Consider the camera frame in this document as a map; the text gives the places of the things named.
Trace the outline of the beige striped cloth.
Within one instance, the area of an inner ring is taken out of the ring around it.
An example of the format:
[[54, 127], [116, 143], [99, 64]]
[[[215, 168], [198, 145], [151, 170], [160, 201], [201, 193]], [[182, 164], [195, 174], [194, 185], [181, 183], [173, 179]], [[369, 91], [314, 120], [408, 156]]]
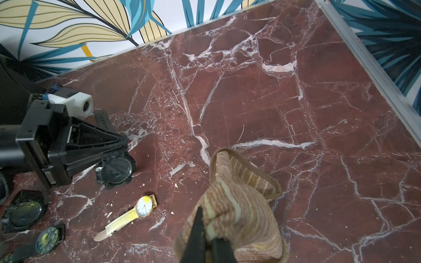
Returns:
[[198, 207], [203, 209], [206, 262], [213, 263], [211, 241], [230, 241], [238, 263], [285, 263], [288, 246], [282, 238], [269, 202], [282, 194], [279, 182], [237, 151], [221, 148], [209, 165], [210, 186], [199, 198], [175, 241], [180, 261]]

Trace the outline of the cream strap watch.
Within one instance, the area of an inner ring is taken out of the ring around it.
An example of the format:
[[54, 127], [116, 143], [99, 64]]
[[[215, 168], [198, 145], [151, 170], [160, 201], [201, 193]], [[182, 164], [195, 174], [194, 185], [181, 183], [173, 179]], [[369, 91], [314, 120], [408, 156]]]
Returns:
[[105, 229], [94, 237], [95, 242], [100, 242], [112, 236], [115, 232], [121, 230], [132, 221], [148, 217], [158, 206], [155, 195], [145, 195], [140, 197], [134, 208], [121, 215], [117, 219], [106, 225]]

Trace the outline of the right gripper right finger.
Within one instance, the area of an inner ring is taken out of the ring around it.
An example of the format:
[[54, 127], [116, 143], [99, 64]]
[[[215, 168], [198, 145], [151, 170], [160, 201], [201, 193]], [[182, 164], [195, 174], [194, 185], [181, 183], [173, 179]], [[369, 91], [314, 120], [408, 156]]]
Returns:
[[230, 241], [226, 238], [215, 238], [210, 243], [214, 263], [237, 263]]

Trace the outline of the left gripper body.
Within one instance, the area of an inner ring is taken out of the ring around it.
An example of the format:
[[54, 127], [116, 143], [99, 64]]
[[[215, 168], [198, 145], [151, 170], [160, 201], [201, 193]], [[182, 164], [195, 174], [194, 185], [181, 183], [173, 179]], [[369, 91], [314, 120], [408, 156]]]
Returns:
[[37, 100], [22, 124], [1, 126], [1, 174], [34, 172], [46, 188], [70, 185], [74, 175], [126, 142], [123, 135], [70, 117], [63, 104]]

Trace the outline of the small olive watch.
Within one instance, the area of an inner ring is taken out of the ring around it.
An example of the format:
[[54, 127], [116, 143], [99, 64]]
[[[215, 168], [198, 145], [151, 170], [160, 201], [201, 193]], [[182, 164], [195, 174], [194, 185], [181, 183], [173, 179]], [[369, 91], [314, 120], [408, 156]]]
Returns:
[[60, 222], [44, 229], [34, 242], [17, 247], [12, 253], [4, 256], [1, 263], [23, 263], [26, 259], [50, 254], [65, 241], [66, 227]]

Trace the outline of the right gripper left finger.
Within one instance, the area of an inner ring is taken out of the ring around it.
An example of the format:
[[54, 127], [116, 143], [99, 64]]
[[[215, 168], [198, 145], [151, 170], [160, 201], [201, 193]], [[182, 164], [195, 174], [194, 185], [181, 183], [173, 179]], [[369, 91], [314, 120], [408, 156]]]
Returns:
[[206, 262], [206, 234], [203, 223], [203, 209], [198, 207], [191, 233], [181, 263], [205, 263]]

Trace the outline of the black coiled watch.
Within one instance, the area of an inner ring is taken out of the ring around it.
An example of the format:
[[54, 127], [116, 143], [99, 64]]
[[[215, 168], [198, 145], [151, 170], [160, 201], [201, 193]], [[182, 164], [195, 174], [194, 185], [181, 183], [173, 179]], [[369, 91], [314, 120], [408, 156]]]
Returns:
[[45, 215], [47, 204], [43, 192], [21, 190], [1, 218], [2, 232], [23, 232], [31, 229]]

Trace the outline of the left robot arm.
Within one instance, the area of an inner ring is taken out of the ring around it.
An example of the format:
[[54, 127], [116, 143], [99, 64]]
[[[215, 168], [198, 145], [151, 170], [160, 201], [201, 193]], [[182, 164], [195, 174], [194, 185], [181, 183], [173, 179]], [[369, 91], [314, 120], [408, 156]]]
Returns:
[[1, 65], [1, 174], [35, 173], [47, 188], [72, 183], [93, 167], [107, 188], [129, 183], [136, 164], [90, 95], [55, 84], [49, 90]]

